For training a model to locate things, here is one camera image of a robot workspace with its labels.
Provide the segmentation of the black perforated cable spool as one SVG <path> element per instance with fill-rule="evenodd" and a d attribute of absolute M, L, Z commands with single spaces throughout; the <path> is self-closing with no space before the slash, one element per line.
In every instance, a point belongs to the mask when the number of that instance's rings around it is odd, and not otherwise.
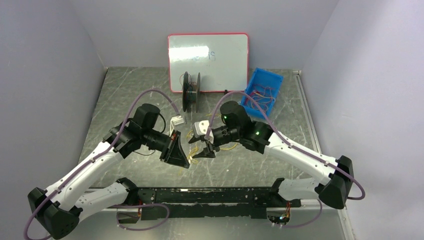
<path fill-rule="evenodd" d="M 194 105 L 197 113 L 200 107 L 201 73 L 197 75 L 197 80 L 193 81 L 191 75 L 186 71 L 183 74 L 182 82 L 182 110 L 187 112 Z"/>

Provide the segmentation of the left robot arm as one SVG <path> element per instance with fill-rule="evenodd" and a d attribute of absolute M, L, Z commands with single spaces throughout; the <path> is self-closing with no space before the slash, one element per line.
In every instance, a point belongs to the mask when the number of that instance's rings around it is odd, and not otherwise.
<path fill-rule="evenodd" d="M 103 209 L 144 203 L 137 185 L 126 177 L 108 187 L 86 193 L 101 174 L 142 146 L 159 152 L 159 159 L 164 163 L 189 168 L 190 163 L 181 147 L 181 133 L 174 130 L 167 135 L 154 130 L 160 116 L 158 107 L 142 104 L 133 117 L 112 128 L 71 172 L 46 189 L 36 187 L 28 194 L 34 218 L 53 239 L 62 239 L 82 220 Z"/>

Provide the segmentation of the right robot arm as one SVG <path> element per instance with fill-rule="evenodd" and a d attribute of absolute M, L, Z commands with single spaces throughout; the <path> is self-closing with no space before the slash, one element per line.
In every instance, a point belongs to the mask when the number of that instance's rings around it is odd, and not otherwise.
<path fill-rule="evenodd" d="M 192 125 L 190 143 L 202 141 L 205 148 L 195 158 L 214 158 L 222 145 L 237 142 L 252 152 L 273 156 L 310 175 L 299 180 L 276 180 L 278 194 L 287 201 L 317 199 L 334 209 L 343 209 L 353 185 L 353 163 L 346 156 L 339 158 L 320 154 L 291 139 L 261 121 L 251 120 L 243 106 L 228 101 L 219 109 L 223 125 L 212 128 L 208 120 Z"/>

